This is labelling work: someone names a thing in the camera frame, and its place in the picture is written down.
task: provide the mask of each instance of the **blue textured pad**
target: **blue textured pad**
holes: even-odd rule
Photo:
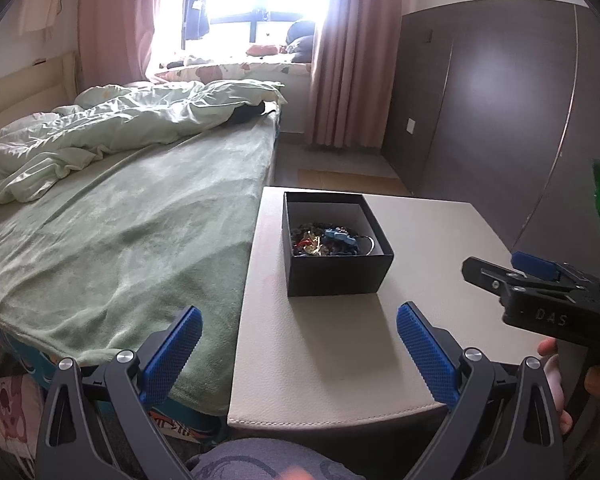
[[[560,279],[560,270],[555,266],[555,263],[537,258],[531,254],[513,253],[511,265],[514,269],[531,274],[546,282],[556,282]]]
[[[202,313],[192,308],[169,334],[142,374],[140,401],[162,404],[202,336]]]
[[[431,395],[452,410],[458,400],[458,371],[408,303],[398,309],[398,334],[427,383]]]

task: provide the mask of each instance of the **gray pants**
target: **gray pants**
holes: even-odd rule
[[[187,466],[194,480],[271,480],[293,467],[315,480],[364,480],[311,449],[270,438],[225,442],[189,460]]]

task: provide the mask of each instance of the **metal screw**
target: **metal screw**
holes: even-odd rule
[[[123,350],[116,355],[116,361],[119,363],[128,363],[134,358],[134,353],[131,350]]]
[[[464,351],[464,357],[469,359],[469,361],[479,361],[482,359],[482,352],[480,352],[477,348],[467,348]]]
[[[68,370],[73,365],[74,360],[70,359],[69,357],[65,357],[64,359],[62,359],[62,361],[58,363],[58,368],[60,368],[61,370]]]
[[[538,368],[540,367],[540,361],[535,357],[527,357],[526,365],[532,370],[538,370]]]

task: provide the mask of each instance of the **black box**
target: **black box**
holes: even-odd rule
[[[294,256],[290,229],[311,222],[354,229],[374,239],[374,250],[369,256]],[[282,245],[288,296],[377,292],[394,260],[394,252],[365,198],[353,193],[287,191]]]

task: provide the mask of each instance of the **dark hanging garment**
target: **dark hanging garment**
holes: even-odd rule
[[[182,49],[185,41],[200,40],[209,33],[209,18],[206,15],[206,0],[184,0],[182,19]]]

